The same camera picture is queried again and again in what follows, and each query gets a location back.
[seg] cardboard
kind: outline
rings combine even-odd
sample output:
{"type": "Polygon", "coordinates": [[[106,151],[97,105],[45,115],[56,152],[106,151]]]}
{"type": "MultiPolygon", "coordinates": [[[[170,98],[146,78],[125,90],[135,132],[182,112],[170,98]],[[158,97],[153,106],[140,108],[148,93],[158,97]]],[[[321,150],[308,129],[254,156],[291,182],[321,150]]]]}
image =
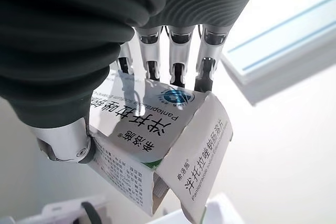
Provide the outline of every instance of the cardboard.
{"type": "Polygon", "coordinates": [[[111,70],[93,92],[89,164],[150,216],[169,188],[200,223],[233,131],[212,93],[111,70]]]}

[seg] screw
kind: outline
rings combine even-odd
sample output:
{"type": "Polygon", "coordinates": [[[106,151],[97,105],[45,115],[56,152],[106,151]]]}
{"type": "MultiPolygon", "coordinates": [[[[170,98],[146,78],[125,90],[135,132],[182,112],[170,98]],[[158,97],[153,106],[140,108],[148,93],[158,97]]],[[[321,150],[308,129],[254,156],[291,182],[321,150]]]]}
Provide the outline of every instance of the screw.
{"type": "Polygon", "coordinates": [[[77,157],[82,156],[82,155],[85,153],[85,151],[86,151],[86,148],[81,149],[81,150],[77,153],[77,157]]]}

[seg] white wall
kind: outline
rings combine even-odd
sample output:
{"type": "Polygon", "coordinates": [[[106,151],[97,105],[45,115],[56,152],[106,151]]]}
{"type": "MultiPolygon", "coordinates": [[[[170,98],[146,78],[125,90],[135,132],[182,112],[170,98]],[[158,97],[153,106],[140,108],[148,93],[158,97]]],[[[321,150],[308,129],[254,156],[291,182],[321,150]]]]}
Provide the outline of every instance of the white wall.
{"type": "MultiPolygon", "coordinates": [[[[227,44],[239,43],[316,1],[252,0],[227,44]]],[[[195,33],[187,76],[190,89],[199,42],[195,33]]],[[[168,44],[163,34],[161,80],[166,83],[168,44]]],[[[139,53],[136,39],[131,49],[133,55],[139,53]]],[[[142,65],[139,57],[134,62],[142,65]]],[[[143,75],[144,71],[136,69],[136,73],[143,75]]],[[[336,223],[335,80],[336,68],[332,67],[253,108],[219,65],[213,91],[225,106],[235,133],[211,196],[224,191],[251,224],[336,223]]],[[[103,192],[113,199],[109,206],[113,224],[151,219],[89,167],[46,160],[28,129],[2,100],[0,133],[0,216],[35,214],[48,202],[103,192]]],[[[169,192],[154,218],[163,208],[179,207],[169,192]]]]}

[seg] blue logo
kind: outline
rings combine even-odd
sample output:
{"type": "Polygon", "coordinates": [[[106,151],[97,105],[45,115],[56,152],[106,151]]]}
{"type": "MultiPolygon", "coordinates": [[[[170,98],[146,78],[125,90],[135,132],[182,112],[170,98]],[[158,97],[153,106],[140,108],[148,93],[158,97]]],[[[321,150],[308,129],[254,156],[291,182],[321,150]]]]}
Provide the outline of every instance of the blue logo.
{"type": "Polygon", "coordinates": [[[195,95],[178,89],[168,89],[159,95],[162,103],[173,103],[174,106],[186,106],[195,99],[195,95]]]}

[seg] robotic hand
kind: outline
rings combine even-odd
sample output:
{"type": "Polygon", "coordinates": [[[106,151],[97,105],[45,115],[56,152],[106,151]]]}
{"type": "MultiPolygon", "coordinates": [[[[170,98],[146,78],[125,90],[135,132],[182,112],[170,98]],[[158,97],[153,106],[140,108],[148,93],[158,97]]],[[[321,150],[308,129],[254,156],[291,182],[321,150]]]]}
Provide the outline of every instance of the robotic hand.
{"type": "Polygon", "coordinates": [[[132,27],[147,78],[159,81],[160,34],[168,26],[171,84],[184,87],[192,33],[202,24],[195,90],[205,92],[248,1],[1,0],[0,96],[49,159],[87,163],[95,152],[88,127],[91,95],[115,60],[132,74],[125,44],[132,27]]]}

